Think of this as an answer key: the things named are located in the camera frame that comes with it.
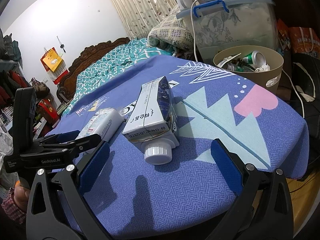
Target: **pink heart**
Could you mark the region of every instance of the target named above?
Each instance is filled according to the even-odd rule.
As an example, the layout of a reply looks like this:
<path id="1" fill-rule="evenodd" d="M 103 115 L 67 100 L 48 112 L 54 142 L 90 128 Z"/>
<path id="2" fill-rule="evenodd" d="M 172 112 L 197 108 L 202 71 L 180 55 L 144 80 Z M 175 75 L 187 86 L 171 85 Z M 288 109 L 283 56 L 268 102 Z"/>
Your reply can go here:
<path id="1" fill-rule="evenodd" d="M 235 111 L 244 117 L 247 117 L 251 112 L 254 117 L 258 117 L 262 109 L 272 110 L 277 106 L 278 98 L 274 94 L 254 85 L 244 99 L 235 106 Z"/>

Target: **metal screw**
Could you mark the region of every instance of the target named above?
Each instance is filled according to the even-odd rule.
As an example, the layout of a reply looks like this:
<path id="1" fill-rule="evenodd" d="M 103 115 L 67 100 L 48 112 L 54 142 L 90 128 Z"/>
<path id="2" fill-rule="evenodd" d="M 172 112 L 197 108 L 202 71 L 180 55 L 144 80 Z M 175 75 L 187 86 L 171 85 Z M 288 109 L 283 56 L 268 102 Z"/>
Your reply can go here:
<path id="1" fill-rule="evenodd" d="M 278 175 L 282 175 L 282 174 L 283 174 L 283 171 L 282 171 L 281 169 L 276 169 L 276 173 L 277 173 Z"/>
<path id="2" fill-rule="evenodd" d="M 254 170 L 254 166 L 251 163 L 248 163 L 246 166 L 248 171 L 253 171 Z"/>
<path id="3" fill-rule="evenodd" d="M 73 171 L 75 169 L 75 166 L 73 164 L 69 164 L 67 167 L 66 167 L 66 170 L 67 171 Z"/>
<path id="4" fill-rule="evenodd" d="M 44 174 L 44 169 L 39 169 L 39 171 L 37 173 L 38 173 L 38 175 Z"/>

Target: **hand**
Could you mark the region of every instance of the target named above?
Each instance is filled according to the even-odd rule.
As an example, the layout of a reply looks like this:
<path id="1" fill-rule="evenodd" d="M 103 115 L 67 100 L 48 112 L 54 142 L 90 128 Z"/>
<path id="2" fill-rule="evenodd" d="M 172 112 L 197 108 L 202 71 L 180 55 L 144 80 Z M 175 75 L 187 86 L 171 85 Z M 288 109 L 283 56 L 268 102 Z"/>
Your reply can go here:
<path id="1" fill-rule="evenodd" d="M 14 202 L 23 212 L 27 211 L 30 190 L 21 186 L 18 183 L 14 189 Z"/>

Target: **white mug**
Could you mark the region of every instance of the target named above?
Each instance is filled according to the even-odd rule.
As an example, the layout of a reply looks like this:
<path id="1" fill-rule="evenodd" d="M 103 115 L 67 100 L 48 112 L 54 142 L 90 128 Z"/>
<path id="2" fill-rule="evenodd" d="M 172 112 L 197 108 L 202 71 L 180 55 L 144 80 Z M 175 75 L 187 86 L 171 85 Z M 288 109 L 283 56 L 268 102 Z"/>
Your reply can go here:
<path id="1" fill-rule="evenodd" d="M 176 1 L 180 7 L 180 10 L 185 10 L 185 9 L 191 8 L 191 5 L 195 0 L 176 0 Z"/>

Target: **beige trash can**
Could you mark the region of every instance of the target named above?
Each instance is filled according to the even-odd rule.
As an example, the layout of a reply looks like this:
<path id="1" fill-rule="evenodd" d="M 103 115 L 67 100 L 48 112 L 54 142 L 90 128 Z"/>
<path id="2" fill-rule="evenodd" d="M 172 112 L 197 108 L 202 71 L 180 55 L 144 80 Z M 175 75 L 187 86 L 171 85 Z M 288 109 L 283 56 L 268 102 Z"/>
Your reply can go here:
<path id="1" fill-rule="evenodd" d="M 233 47 L 230 49 L 225 49 L 219 52 L 213 59 L 213 63 L 217 66 L 224 58 L 236 55 L 241 53 L 238 57 L 243 58 L 249 53 L 257 50 L 261 52 L 264 57 L 266 58 L 267 64 L 270 66 L 270 71 L 267 72 L 259 72 L 259 73 L 247 73 L 247 72 L 234 72 L 239 76 L 247 78 L 252 82 L 256 83 L 257 85 L 265 88 L 266 90 L 270 91 L 271 93 L 275 94 L 279 85 L 279 81 L 271 87 L 267 87 L 266 84 L 270 79 L 276 78 L 281 74 L 282 66 L 284 63 L 283 57 L 276 51 L 260 47 L 260 46 L 238 46 Z"/>

